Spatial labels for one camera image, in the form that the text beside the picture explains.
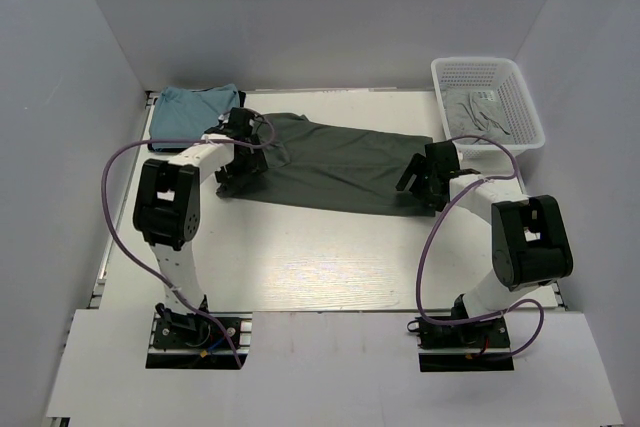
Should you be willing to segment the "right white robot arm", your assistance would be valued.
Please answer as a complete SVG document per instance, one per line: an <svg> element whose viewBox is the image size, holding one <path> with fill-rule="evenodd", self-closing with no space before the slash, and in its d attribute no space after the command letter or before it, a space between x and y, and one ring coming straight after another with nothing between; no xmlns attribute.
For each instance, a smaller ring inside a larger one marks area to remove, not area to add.
<svg viewBox="0 0 640 427"><path fill-rule="evenodd" d="M396 184L409 190L422 204L437 213L419 258L415 300L424 322L451 327L453 337L472 346L488 332L487 321L529 302L525 295L573 271L573 256L557 200L549 195L526 196L508 187L520 174L515 156L505 146L512 172L484 176L460 167L457 138L428 143L413 155ZM455 207L474 214L491 228L492 270L473 289L458 299L462 314L438 320L427 314L422 301L426 260L445 219Z"/></svg>

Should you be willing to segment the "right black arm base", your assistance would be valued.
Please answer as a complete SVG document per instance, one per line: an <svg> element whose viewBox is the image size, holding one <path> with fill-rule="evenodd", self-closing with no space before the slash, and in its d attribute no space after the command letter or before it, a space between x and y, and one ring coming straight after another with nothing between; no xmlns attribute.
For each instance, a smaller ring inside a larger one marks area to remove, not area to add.
<svg viewBox="0 0 640 427"><path fill-rule="evenodd" d="M506 321L493 318L464 325L434 325L422 317L407 324L417 337L422 373L513 371Z"/></svg>

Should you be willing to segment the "dark grey t-shirt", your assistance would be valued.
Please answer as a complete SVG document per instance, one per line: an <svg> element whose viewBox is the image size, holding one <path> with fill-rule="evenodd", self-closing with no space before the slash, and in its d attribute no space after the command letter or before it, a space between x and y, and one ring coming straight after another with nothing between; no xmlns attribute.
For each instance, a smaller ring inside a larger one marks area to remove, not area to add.
<svg viewBox="0 0 640 427"><path fill-rule="evenodd" d="M395 189L429 137L325 125L293 113L266 115L257 134L265 140L271 132L260 188L233 199L367 215L435 215L404 212L403 191Z"/></svg>

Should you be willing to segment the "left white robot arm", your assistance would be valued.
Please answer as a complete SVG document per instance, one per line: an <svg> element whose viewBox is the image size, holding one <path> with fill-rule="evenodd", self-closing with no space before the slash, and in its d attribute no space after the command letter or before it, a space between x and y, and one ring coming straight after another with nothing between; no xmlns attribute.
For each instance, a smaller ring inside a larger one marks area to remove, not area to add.
<svg viewBox="0 0 640 427"><path fill-rule="evenodd" d="M265 118L233 108L198 141L167 160L143 164L133 212L133 225L150 246L165 283L164 307L184 314L177 334L199 346L211 334L211 321L198 312L208 310L200 287L192 248L201 221L201 184L215 180L216 194L228 198L267 171L265 140L257 134Z"/></svg>

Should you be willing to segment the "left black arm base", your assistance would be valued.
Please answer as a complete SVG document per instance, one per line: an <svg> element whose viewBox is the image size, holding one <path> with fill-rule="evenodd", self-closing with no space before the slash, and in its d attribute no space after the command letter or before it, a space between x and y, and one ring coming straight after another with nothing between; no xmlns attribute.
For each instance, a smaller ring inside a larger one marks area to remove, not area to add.
<svg viewBox="0 0 640 427"><path fill-rule="evenodd" d="M239 370L250 347L249 314L218 318L222 328L193 313L155 306L145 368L149 370Z"/></svg>

